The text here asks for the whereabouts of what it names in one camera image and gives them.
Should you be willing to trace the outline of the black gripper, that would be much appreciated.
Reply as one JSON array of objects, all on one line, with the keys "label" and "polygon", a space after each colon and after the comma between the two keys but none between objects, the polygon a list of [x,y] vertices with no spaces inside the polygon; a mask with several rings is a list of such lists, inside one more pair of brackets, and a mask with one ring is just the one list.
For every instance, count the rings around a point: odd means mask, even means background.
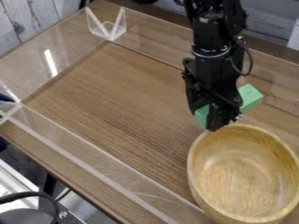
[{"label": "black gripper", "polygon": [[243,52],[218,58],[184,58],[182,77],[192,114],[208,104],[206,130],[216,131],[238,120],[243,100],[238,79],[243,68]]}]

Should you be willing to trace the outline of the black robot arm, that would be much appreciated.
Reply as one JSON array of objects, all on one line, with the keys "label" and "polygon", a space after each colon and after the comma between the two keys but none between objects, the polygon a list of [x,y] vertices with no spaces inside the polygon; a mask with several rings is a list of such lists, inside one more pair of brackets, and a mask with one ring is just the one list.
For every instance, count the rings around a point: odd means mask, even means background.
[{"label": "black robot arm", "polygon": [[182,77],[190,111],[207,109],[208,131],[219,130],[241,116],[243,99],[238,80],[251,74],[243,67],[251,56],[241,36],[249,14],[241,0],[182,0],[192,30],[192,56],[182,61]]}]

